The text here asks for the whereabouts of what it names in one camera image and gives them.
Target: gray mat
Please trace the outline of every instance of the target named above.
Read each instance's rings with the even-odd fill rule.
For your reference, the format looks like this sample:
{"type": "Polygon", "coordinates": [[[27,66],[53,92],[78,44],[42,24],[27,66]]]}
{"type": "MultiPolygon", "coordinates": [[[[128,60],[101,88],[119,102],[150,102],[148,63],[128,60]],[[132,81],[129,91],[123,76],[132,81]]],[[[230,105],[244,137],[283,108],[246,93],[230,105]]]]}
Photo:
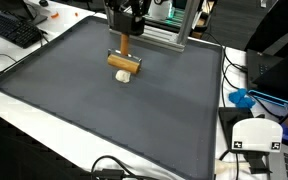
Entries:
{"type": "Polygon", "coordinates": [[[106,60],[119,36],[88,17],[0,76],[0,91],[185,179],[211,179],[221,49],[193,41],[184,53],[131,44],[142,71],[122,84],[106,60]]]}

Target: blue object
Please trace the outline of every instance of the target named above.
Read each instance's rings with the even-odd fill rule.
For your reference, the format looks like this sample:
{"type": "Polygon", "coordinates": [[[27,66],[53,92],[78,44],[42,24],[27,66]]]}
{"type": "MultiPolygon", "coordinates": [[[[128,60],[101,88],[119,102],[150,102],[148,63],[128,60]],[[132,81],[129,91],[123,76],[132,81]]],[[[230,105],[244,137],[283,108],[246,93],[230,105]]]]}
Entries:
{"type": "Polygon", "coordinates": [[[230,93],[228,98],[237,108],[252,108],[255,105],[255,101],[245,97],[246,92],[246,89],[238,89],[236,92],[230,93]]]}

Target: white device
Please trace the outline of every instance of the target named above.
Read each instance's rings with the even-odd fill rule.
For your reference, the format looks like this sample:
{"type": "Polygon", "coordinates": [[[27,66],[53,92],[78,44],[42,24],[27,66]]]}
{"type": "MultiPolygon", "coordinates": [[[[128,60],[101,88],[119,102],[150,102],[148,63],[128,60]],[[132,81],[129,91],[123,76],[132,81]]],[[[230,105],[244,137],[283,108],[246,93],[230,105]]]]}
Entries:
{"type": "Polygon", "coordinates": [[[173,11],[173,0],[152,0],[149,16],[155,20],[166,20],[173,11]]]}
{"type": "Polygon", "coordinates": [[[282,126],[272,120],[245,119],[233,126],[232,149],[278,153],[282,137],[282,126]]]}

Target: black cable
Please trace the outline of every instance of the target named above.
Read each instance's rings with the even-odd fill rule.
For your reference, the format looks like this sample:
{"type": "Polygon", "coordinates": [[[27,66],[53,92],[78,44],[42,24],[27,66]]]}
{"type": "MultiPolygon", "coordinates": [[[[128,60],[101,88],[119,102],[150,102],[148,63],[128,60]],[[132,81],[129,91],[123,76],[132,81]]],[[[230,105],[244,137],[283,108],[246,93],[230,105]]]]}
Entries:
{"type": "MultiPolygon", "coordinates": [[[[224,56],[225,56],[225,58],[226,58],[226,60],[230,63],[230,64],[234,64],[234,63],[232,63],[232,61],[228,58],[228,56],[227,56],[227,53],[226,53],[226,47],[224,47],[224,56]]],[[[233,65],[236,69],[239,69],[240,71],[242,71],[242,72],[247,72],[247,68],[246,67],[244,67],[244,66],[242,66],[242,65],[239,65],[239,64],[235,64],[235,65],[233,65]]]]}
{"type": "MultiPolygon", "coordinates": [[[[227,61],[230,63],[230,64],[234,64],[232,63],[232,61],[228,58],[227,56],[227,53],[226,53],[226,47],[224,47],[211,33],[208,33],[208,32],[204,32],[205,34],[208,34],[210,37],[212,37],[215,42],[217,44],[219,44],[222,48],[224,48],[224,57],[227,59],[227,61]]],[[[234,64],[233,65],[235,68],[237,68],[238,70],[242,71],[242,72],[245,72],[246,71],[246,68],[242,65],[238,65],[238,64],[234,64]]]]}
{"type": "Polygon", "coordinates": [[[40,43],[41,43],[41,47],[43,47],[44,46],[44,44],[43,44],[43,33],[42,33],[42,31],[40,30],[40,29],[38,29],[38,32],[39,32],[39,34],[40,34],[40,43]]]}
{"type": "Polygon", "coordinates": [[[132,176],[132,175],[125,175],[125,178],[135,178],[135,179],[146,179],[146,180],[158,180],[156,178],[147,177],[147,176],[132,176]]]}
{"type": "Polygon", "coordinates": [[[9,56],[7,54],[0,54],[0,56],[6,56],[6,57],[10,58],[12,61],[17,62],[14,58],[12,58],[11,56],[9,56]]]}
{"type": "Polygon", "coordinates": [[[44,36],[44,34],[47,34],[47,33],[44,32],[44,31],[42,31],[42,34],[43,34],[43,39],[44,39],[47,43],[49,43],[50,41],[44,36]]]}
{"type": "Polygon", "coordinates": [[[220,158],[218,158],[218,159],[219,159],[220,161],[222,161],[229,152],[230,152],[229,150],[226,150],[226,151],[220,156],[220,158]]]}
{"type": "Polygon", "coordinates": [[[226,72],[227,72],[227,70],[228,70],[228,68],[230,67],[230,66],[233,66],[234,64],[229,64],[228,66],[226,66],[226,69],[225,69],[225,71],[223,72],[223,78],[226,80],[226,82],[232,87],[232,88],[234,88],[234,89],[239,89],[238,87],[236,87],[236,86],[234,86],[229,80],[228,80],[228,78],[226,77],[226,72]]]}
{"type": "Polygon", "coordinates": [[[240,174],[240,164],[238,163],[238,155],[237,153],[235,154],[236,157],[236,180],[238,180],[238,176],[240,174]]]}
{"type": "Polygon", "coordinates": [[[87,4],[87,9],[88,9],[89,11],[91,11],[91,6],[90,6],[88,0],[86,0],[86,4],[87,4]]]}
{"type": "Polygon", "coordinates": [[[96,164],[102,160],[102,159],[111,159],[113,161],[115,161],[124,171],[126,171],[129,175],[132,175],[132,176],[136,176],[134,173],[132,173],[130,170],[128,170],[124,164],[119,160],[117,159],[116,157],[114,156],[110,156],[110,155],[106,155],[106,156],[102,156],[100,158],[98,158],[94,163],[93,163],[93,166],[92,166],[92,169],[91,169],[91,173],[94,172],[95,170],[95,166],[96,164]]]}
{"type": "Polygon", "coordinates": [[[96,164],[102,160],[102,159],[111,159],[113,161],[115,161],[125,172],[128,173],[128,175],[124,175],[123,178],[135,178],[135,179],[139,179],[139,180],[158,180],[156,178],[152,178],[152,177],[148,177],[148,176],[138,176],[138,175],[135,175],[134,173],[132,173],[130,170],[128,170],[124,163],[122,161],[120,161],[119,159],[117,159],[116,157],[114,156],[110,156],[110,155],[105,155],[105,156],[102,156],[100,158],[98,158],[94,163],[93,163],[93,166],[92,166],[92,169],[91,169],[91,173],[94,172],[95,170],[95,166],[96,164]]]}
{"type": "Polygon", "coordinates": [[[226,107],[226,105],[225,105],[225,99],[224,99],[224,81],[225,81],[225,74],[226,74],[227,69],[228,69],[230,66],[231,66],[231,64],[226,67],[225,72],[223,73],[223,79],[222,79],[222,85],[221,85],[221,88],[222,88],[223,107],[226,107]]]}

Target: table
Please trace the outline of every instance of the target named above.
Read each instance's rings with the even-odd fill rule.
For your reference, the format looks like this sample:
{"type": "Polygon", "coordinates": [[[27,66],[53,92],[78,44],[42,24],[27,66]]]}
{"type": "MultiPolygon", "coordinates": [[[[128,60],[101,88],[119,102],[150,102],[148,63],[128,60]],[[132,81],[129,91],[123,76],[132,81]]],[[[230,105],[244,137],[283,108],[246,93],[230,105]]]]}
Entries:
{"type": "MultiPolygon", "coordinates": [[[[38,4],[38,0],[31,0],[31,2],[38,4]]],[[[94,15],[93,12],[58,4],[52,1],[49,1],[49,4],[50,5],[48,7],[41,11],[42,14],[49,17],[48,21],[38,25],[39,28],[48,32],[49,35],[47,37],[49,40],[59,36],[83,17],[94,15]],[[56,12],[58,12],[60,16],[56,19],[50,18],[50,15],[56,12]]],[[[105,15],[103,14],[95,14],[95,16],[105,18],[105,15]]],[[[39,47],[40,44],[36,43],[30,48],[24,50],[0,38],[0,54],[8,54],[16,60],[20,60],[39,47]]],[[[227,54],[234,63],[241,65],[245,64],[245,52],[227,48],[227,54]]],[[[13,62],[10,59],[0,56],[0,71],[11,64],[13,64],[13,62]]],[[[227,76],[236,86],[246,86],[245,75],[238,70],[230,68],[227,76]]],[[[225,83],[225,96],[232,91],[234,91],[234,89],[225,83]]],[[[227,106],[233,106],[233,104],[227,99],[225,101],[227,106]]],[[[252,111],[254,115],[265,113],[265,111],[259,106],[255,106],[252,111]]],[[[128,152],[91,133],[68,124],[27,104],[19,102],[2,93],[0,93],[0,117],[85,170],[90,170],[93,162],[98,157],[102,155],[112,155],[133,167],[134,169],[131,170],[133,170],[135,174],[153,176],[160,179],[182,179],[174,173],[160,168],[142,157],[128,152]]],[[[224,140],[223,131],[218,121],[216,157],[219,157],[226,149],[227,147],[224,140]]],[[[225,160],[234,162],[235,158],[233,155],[228,155],[225,160]]],[[[100,161],[98,167],[116,168],[117,166],[110,160],[103,160],[100,161]]],[[[217,179],[235,179],[235,174],[235,170],[227,171],[224,174],[218,175],[217,179]]],[[[247,172],[240,172],[240,179],[260,180],[266,179],[266,176],[250,176],[247,172]]]]}

